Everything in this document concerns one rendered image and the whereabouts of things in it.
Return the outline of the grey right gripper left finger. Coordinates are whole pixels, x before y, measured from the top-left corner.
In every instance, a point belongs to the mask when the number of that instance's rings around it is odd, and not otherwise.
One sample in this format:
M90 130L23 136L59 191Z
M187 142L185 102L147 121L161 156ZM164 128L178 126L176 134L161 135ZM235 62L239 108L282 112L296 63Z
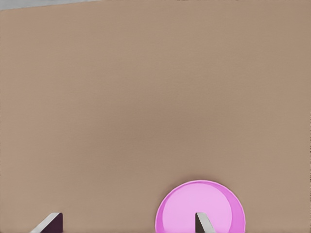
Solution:
M63 233L63 214L50 213L29 233Z

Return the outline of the pink round plate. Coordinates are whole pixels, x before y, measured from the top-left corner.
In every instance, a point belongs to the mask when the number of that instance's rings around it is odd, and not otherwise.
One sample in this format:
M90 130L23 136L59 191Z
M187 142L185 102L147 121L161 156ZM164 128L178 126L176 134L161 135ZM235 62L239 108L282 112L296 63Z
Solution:
M227 187L195 180L170 191L155 217L156 233L196 233L195 215L205 213L215 233L245 233L245 213L239 199Z

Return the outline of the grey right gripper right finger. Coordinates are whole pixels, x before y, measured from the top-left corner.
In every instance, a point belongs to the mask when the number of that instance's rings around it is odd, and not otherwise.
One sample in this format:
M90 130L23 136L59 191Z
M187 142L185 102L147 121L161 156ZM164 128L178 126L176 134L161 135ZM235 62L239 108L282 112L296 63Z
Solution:
M208 216L204 212L195 214L195 233L216 233Z

